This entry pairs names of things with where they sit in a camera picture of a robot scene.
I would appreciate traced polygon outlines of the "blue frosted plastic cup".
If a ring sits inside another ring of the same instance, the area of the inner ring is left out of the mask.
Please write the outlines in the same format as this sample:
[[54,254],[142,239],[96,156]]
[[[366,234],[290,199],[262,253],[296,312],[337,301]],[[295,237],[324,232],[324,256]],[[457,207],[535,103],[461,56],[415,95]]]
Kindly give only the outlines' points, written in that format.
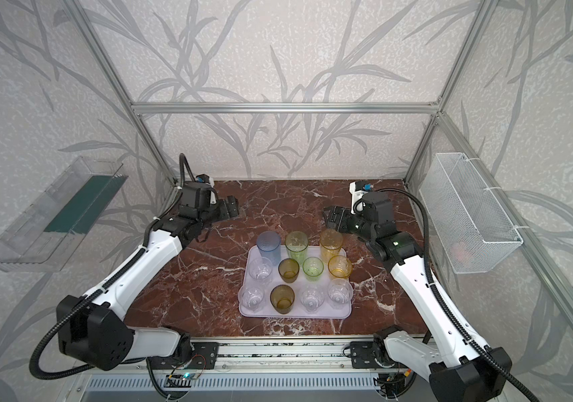
[[256,246],[261,256],[271,261],[273,266],[281,262],[281,236],[275,231],[265,231],[259,234]]

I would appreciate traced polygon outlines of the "amber dimpled cup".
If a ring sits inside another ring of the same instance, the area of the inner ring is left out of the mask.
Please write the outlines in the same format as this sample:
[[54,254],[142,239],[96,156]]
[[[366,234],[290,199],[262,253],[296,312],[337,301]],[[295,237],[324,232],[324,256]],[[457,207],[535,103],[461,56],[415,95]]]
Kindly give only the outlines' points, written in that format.
[[295,291],[288,285],[278,285],[271,290],[270,302],[280,314],[288,314],[295,303]]
[[286,258],[282,260],[278,265],[278,272],[280,278],[285,281],[285,283],[294,283],[298,279],[300,272],[300,265],[297,260],[293,258]]

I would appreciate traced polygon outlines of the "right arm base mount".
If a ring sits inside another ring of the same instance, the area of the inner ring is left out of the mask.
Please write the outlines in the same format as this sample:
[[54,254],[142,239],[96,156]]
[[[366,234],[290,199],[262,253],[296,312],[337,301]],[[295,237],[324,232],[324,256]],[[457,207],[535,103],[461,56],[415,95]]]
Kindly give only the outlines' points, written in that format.
[[351,342],[349,357],[353,369],[388,369],[395,364],[383,343],[375,340]]

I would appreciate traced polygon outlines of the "tall yellow plastic cup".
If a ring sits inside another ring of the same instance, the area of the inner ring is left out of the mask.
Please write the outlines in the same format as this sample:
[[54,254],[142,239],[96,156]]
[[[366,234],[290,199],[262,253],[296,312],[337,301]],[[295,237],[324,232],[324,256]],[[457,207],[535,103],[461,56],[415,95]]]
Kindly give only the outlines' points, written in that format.
[[323,263],[337,256],[343,246],[343,235],[335,229],[325,229],[320,235],[320,255]]

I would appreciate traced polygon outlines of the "yellow transparent plastic cup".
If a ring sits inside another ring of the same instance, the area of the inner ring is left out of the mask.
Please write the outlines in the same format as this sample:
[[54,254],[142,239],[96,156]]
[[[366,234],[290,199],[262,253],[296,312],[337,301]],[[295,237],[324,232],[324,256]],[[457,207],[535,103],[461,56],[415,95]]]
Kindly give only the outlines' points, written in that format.
[[333,279],[348,279],[353,272],[353,263],[346,256],[333,256],[328,262],[328,272]]

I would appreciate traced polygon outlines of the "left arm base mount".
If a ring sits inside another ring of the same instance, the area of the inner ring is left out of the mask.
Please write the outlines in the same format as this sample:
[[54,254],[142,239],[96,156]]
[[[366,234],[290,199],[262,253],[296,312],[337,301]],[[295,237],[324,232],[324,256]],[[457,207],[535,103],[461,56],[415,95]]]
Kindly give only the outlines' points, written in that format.
[[181,343],[166,362],[173,369],[213,370],[218,352],[216,342]]

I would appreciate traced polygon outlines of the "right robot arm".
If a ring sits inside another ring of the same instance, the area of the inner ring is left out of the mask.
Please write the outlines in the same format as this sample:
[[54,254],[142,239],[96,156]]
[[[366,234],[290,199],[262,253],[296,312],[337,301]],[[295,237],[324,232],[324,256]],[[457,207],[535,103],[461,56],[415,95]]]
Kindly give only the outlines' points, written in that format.
[[329,206],[323,210],[326,226],[342,234],[357,236],[375,259],[402,286],[432,335],[434,345],[413,338],[392,326],[374,336],[372,365],[392,369],[399,365],[426,380],[439,401],[488,401],[498,397],[506,383],[485,356],[501,368],[512,366],[502,348],[490,348],[426,268],[424,252],[408,233],[394,222],[372,222],[348,208]]

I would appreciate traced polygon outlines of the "clear faceted cup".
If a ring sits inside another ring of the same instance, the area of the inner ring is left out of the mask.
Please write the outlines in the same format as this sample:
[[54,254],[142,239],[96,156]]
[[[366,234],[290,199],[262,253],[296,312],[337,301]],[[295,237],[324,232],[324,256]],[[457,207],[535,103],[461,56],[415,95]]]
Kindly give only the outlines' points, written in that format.
[[249,263],[247,273],[254,281],[268,283],[272,280],[273,264],[266,257],[258,257]]
[[299,300],[308,313],[316,313],[325,302],[323,288],[311,284],[306,285],[301,289]]
[[263,285],[255,283],[245,284],[238,292],[238,301],[241,308],[257,312],[266,305],[266,291]]
[[354,290],[346,279],[333,279],[327,288],[328,301],[332,308],[342,309],[351,304]]

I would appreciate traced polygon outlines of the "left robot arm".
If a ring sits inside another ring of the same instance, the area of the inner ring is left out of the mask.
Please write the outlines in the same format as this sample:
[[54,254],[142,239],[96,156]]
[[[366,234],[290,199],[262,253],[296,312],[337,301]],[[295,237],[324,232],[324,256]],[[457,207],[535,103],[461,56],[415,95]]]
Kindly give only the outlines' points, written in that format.
[[83,296],[67,296],[57,307],[57,319],[70,318],[57,333],[60,353],[92,368],[112,370],[132,359],[182,355],[189,335],[168,328],[132,328],[127,310],[164,266],[196,241],[212,224],[239,214],[228,196],[155,219],[142,245],[107,278]]

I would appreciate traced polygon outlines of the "tall green plastic cup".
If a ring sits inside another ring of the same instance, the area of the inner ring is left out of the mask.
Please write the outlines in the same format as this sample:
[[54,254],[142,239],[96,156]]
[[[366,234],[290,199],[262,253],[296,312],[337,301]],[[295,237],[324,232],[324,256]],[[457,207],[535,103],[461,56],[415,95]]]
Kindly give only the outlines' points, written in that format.
[[300,265],[308,258],[308,245],[308,236],[302,231],[292,231],[285,238],[289,257]]

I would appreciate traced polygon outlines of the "small green plastic cup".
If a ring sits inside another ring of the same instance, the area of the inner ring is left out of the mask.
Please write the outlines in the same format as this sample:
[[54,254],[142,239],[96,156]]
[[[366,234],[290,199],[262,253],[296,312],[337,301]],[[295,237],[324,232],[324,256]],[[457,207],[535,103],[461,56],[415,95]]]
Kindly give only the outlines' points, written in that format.
[[320,258],[310,256],[303,261],[302,270],[308,281],[318,281],[324,272],[324,263]]

